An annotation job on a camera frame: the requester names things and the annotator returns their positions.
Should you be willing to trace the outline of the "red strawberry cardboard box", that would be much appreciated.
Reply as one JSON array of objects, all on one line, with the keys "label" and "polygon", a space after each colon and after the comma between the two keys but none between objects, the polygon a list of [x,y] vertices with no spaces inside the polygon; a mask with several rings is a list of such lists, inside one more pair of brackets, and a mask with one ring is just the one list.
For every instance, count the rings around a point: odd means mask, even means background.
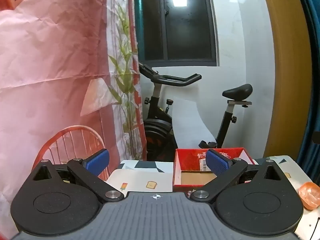
[{"label": "red strawberry cardboard box", "polygon": [[[224,157],[232,160],[241,158],[248,164],[258,164],[243,147],[214,149]],[[186,192],[190,195],[196,189],[216,178],[217,172],[207,166],[208,149],[177,149],[175,153],[172,178],[173,192]]]}]

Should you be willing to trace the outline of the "white curved board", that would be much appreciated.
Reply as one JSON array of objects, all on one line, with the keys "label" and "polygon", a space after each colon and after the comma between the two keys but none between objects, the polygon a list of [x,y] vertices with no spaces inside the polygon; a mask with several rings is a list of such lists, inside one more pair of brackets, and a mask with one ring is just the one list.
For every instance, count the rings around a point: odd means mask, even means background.
[{"label": "white curved board", "polygon": [[174,98],[172,127],[178,148],[195,149],[201,141],[216,142],[202,121],[196,102]]}]

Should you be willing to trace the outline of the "orange translucent plastic item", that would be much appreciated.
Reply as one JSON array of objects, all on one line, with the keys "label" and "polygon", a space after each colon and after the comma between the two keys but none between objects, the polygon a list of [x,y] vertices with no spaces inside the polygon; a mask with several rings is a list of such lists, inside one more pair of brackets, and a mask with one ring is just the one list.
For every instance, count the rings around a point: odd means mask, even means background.
[{"label": "orange translucent plastic item", "polygon": [[315,210],[319,207],[320,187],[313,182],[306,182],[298,189],[298,195],[307,210]]}]

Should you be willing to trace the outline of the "wooden door frame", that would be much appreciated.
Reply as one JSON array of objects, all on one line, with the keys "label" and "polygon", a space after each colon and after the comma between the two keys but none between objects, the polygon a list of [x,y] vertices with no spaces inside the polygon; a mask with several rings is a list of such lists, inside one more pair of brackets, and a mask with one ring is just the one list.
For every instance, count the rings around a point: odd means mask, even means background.
[{"label": "wooden door frame", "polygon": [[271,20],[275,85],[264,155],[296,159],[303,141],[311,98],[311,48],[300,0],[266,0]]}]

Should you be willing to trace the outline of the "black exercise bike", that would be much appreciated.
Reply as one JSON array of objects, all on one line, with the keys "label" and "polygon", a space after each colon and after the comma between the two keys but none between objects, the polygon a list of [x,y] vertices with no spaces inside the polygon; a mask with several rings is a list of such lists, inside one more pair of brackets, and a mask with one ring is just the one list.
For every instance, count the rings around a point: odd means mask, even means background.
[{"label": "black exercise bike", "polygon": [[[161,75],[146,64],[139,64],[140,74],[147,77],[153,84],[153,94],[151,98],[146,98],[144,103],[149,105],[148,116],[144,120],[144,131],[146,135],[147,159],[157,160],[162,155],[167,145],[177,146],[174,139],[172,117],[168,114],[169,107],[174,103],[167,99],[166,109],[159,107],[159,98],[163,85],[172,87],[186,87],[202,79],[202,75],[193,74],[189,77],[178,77],[170,75]],[[205,142],[196,140],[201,148],[221,148],[227,135],[230,123],[237,121],[233,115],[233,109],[236,105],[247,108],[252,103],[247,98],[252,94],[253,87],[249,83],[242,86],[225,90],[222,96],[228,99],[227,109],[224,113],[216,142]]]}]

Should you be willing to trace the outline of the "dark window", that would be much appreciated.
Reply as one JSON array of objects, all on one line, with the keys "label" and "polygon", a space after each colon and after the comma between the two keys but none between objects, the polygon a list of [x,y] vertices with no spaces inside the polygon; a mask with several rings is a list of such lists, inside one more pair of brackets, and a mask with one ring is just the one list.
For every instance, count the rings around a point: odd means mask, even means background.
[{"label": "dark window", "polygon": [[140,63],[217,65],[210,0],[135,0],[135,22]]}]

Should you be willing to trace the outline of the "blue curtain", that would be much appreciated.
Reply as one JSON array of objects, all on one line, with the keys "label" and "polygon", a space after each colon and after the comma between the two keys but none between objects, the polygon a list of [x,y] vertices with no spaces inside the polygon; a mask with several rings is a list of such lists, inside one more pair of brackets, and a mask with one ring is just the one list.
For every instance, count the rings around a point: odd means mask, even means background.
[{"label": "blue curtain", "polygon": [[311,98],[304,138],[297,163],[319,184],[319,0],[300,0],[308,27],[311,48]]}]

